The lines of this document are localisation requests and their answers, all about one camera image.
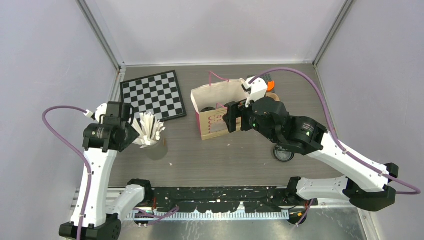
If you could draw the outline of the paper cakes gift bag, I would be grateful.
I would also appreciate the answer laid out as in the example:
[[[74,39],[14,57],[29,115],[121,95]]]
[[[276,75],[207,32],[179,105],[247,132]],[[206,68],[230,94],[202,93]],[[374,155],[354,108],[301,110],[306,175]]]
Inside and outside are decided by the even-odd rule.
[[[190,97],[195,109],[195,116],[203,141],[217,138],[229,133],[223,116],[227,113],[226,104],[239,102],[247,98],[242,84],[244,79],[222,78],[210,71],[208,73],[208,84],[195,88]],[[216,110],[201,112],[206,107]]]

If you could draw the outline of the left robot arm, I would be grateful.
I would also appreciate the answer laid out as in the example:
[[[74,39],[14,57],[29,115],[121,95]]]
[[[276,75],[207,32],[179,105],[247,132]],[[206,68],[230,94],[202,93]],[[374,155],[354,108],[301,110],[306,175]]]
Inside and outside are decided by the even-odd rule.
[[[96,123],[83,131],[84,173],[74,213],[59,227],[69,240],[117,240],[123,220],[140,205],[154,199],[150,181],[132,179],[111,204],[107,204],[109,180],[114,161],[139,133],[133,128],[135,110],[129,103],[110,101],[95,112]]]

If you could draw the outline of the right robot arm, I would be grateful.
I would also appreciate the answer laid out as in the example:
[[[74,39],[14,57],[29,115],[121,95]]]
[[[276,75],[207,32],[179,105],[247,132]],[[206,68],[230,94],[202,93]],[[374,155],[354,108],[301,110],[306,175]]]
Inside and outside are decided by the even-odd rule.
[[[284,151],[319,160],[342,173],[341,177],[309,179],[291,177],[285,198],[291,205],[312,199],[348,201],[355,207],[377,212],[393,205],[396,190],[390,180],[357,162],[337,145],[325,126],[306,116],[291,116],[285,105],[263,97],[249,106],[244,100],[225,105],[223,120],[230,133],[255,130]]]

